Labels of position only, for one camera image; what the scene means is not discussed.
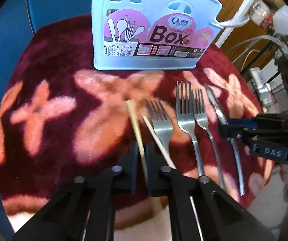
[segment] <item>maroon fabric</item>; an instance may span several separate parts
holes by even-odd
[[[36,212],[43,200],[48,200],[64,183],[79,175],[95,175],[116,163],[135,136],[125,106],[114,105],[114,99],[116,102],[134,99],[138,117],[148,116],[143,97],[162,100],[174,127],[171,158],[181,172],[196,176],[192,143],[175,121],[177,81],[190,81],[195,89],[201,84],[211,85],[230,117],[250,117],[261,109],[238,71],[214,44],[192,70],[98,71],[93,67],[90,16],[39,29],[18,63],[0,108],[0,193],[7,214]],[[43,114],[43,107],[54,112],[52,117]],[[272,163],[250,156],[237,140],[246,194],[236,195],[238,184],[232,147],[219,136],[218,120],[210,106],[207,112],[227,176],[228,193],[248,207],[267,182]],[[98,123],[101,136],[97,143],[93,121]],[[95,142],[93,146],[97,149],[89,156],[83,152],[82,142],[78,142],[83,138],[82,126],[86,129],[89,126],[83,132],[89,132],[89,142]],[[140,126],[144,142],[152,141],[142,121]],[[198,126],[196,136],[205,171],[218,181],[209,138]],[[136,195],[117,199],[117,209],[147,198],[143,173],[140,167],[138,170]]]

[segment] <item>product label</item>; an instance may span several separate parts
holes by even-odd
[[[139,11],[122,9],[104,24],[104,54],[109,56],[158,56],[199,58],[213,41],[210,27],[196,30],[186,14],[169,14],[151,28]]]

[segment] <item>finger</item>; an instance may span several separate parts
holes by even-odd
[[[288,173],[280,171],[282,182],[288,184]]]
[[[288,173],[288,165],[286,165],[286,164],[281,164],[280,167],[281,167],[281,170],[282,170],[282,171]]]

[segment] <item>spoon illustration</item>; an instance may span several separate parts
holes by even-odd
[[[111,31],[111,37],[113,39],[113,42],[116,42],[115,39],[115,26],[114,26],[114,22],[112,19],[108,19],[108,26],[109,26],[109,30]]]
[[[133,39],[136,35],[139,35],[140,33],[142,33],[144,30],[145,30],[144,26],[138,27],[135,33],[128,39],[128,41]]]
[[[117,42],[120,41],[120,35],[126,30],[126,28],[127,28],[127,22],[124,19],[121,19],[117,22],[117,30],[119,32]]]

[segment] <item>knife blade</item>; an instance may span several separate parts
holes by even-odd
[[[217,98],[214,95],[213,90],[206,84],[204,84],[204,88],[206,90],[207,97],[212,104],[215,113],[222,125],[227,125],[228,121],[225,115],[225,112],[222,109],[222,106],[218,102]],[[245,194],[244,191],[244,179],[243,179],[243,172],[242,172],[242,165],[241,165],[241,159],[240,159],[240,154],[238,151],[238,147],[236,144],[236,140],[234,138],[228,138],[227,139],[232,146],[233,152],[234,152],[234,157],[235,157],[235,162],[236,162],[236,169],[237,169],[237,176],[238,176],[238,182],[239,182],[239,189],[240,189],[240,195],[243,196]]]

